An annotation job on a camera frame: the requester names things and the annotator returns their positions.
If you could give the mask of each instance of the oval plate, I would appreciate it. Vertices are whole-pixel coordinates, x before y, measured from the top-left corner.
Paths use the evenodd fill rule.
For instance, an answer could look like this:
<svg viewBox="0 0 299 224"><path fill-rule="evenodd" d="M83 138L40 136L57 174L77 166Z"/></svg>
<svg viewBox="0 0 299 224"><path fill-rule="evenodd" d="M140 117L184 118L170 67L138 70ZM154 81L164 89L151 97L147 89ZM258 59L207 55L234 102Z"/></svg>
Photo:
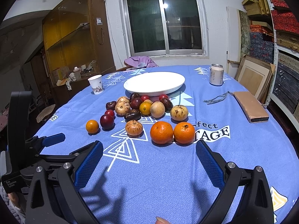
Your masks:
<svg viewBox="0 0 299 224"><path fill-rule="evenodd" d="M157 71L131 77L124 83L124 88L130 93L139 93L150 97L169 94L178 90L185 78L174 72Z"/></svg>

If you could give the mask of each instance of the silver bolt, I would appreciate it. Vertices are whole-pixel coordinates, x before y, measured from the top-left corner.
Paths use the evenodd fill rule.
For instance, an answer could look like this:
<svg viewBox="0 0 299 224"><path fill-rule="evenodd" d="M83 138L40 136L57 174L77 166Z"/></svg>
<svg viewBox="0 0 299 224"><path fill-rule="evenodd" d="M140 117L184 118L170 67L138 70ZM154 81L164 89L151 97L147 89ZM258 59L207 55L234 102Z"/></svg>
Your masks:
<svg viewBox="0 0 299 224"><path fill-rule="evenodd" d="M230 161L227 165L230 168L235 168L236 167L236 165L232 161Z"/></svg>
<svg viewBox="0 0 299 224"><path fill-rule="evenodd" d="M262 172L262 171L263 171L263 168L262 168L261 166L257 166L255 169L256 169L258 172Z"/></svg>
<svg viewBox="0 0 299 224"><path fill-rule="evenodd" d="M68 169L71 167L71 164L69 162L66 162L64 165L63 165L63 168L65 169Z"/></svg>
<svg viewBox="0 0 299 224"><path fill-rule="evenodd" d="M36 168L36 171L39 173L39 172L41 172L42 171L42 166L38 166L37 168Z"/></svg>

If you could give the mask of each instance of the round table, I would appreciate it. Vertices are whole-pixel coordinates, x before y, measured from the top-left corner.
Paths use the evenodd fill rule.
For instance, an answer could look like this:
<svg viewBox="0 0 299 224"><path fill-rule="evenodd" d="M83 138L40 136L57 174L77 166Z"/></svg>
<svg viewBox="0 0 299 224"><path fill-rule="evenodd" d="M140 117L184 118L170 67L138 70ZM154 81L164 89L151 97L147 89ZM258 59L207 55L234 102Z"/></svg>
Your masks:
<svg viewBox="0 0 299 224"><path fill-rule="evenodd" d="M160 216L172 224L199 223L219 193L208 178L195 153L195 144L172 143L159 147L152 143L152 117L139 120L144 127L140 138L129 138L125 120L116 117L115 127L90 136L85 124L99 121L107 102L127 95L123 84L129 78L152 71L171 71L186 78L183 86L169 95L173 105L185 105L188 122L195 125L197 138L204 139L212 151L241 168L260 165L265 170L274 204L274 217L280 223L299 196L299 160L279 124L269 113L269 121L249 123L236 99L207 105L227 91L246 91L224 73L221 87L209 84L210 66L164 66L115 72L103 76L104 91L95 95L87 87L56 111L36 135L65 134L65 141L45 148L42 154L62 154L95 140L104 146L103 157L85 188L84 201L101 224L155 223ZM161 120L173 127L169 114ZM243 187L239 187L225 218L230 221L238 206Z"/></svg>

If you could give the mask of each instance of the brown wallet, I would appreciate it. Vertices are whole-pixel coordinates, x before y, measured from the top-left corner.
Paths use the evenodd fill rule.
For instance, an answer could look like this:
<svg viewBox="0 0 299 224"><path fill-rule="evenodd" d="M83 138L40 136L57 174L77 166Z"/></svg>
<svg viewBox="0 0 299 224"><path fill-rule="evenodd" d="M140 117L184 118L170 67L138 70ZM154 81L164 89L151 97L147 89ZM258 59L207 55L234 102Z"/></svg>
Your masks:
<svg viewBox="0 0 299 224"><path fill-rule="evenodd" d="M249 92L233 92L250 123L266 122L269 115L261 103Z"/></svg>

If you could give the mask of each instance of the orange fruit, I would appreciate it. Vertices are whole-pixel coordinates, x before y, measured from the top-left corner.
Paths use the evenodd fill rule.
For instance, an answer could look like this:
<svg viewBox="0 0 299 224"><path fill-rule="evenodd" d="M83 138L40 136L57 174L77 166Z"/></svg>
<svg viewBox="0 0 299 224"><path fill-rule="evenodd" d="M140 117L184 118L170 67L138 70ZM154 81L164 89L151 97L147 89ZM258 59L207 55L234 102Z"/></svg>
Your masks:
<svg viewBox="0 0 299 224"><path fill-rule="evenodd" d="M86 123L86 130L90 134L95 134L99 131L99 123L96 120L89 120Z"/></svg>
<svg viewBox="0 0 299 224"><path fill-rule="evenodd" d="M188 122L178 123L173 129L173 136L178 143L190 143L194 140L195 128Z"/></svg>
<svg viewBox="0 0 299 224"><path fill-rule="evenodd" d="M170 123L158 121L150 129L150 137L157 144L165 144L172 140L173 130Z"/></svg>
<svg viewBox="0 0 299 224"><path fill-rule="evenodd" d="M150 102L143 102L139 107L140 113L143 114L143 115L150 115L151 105L152 104Z"/></svg>

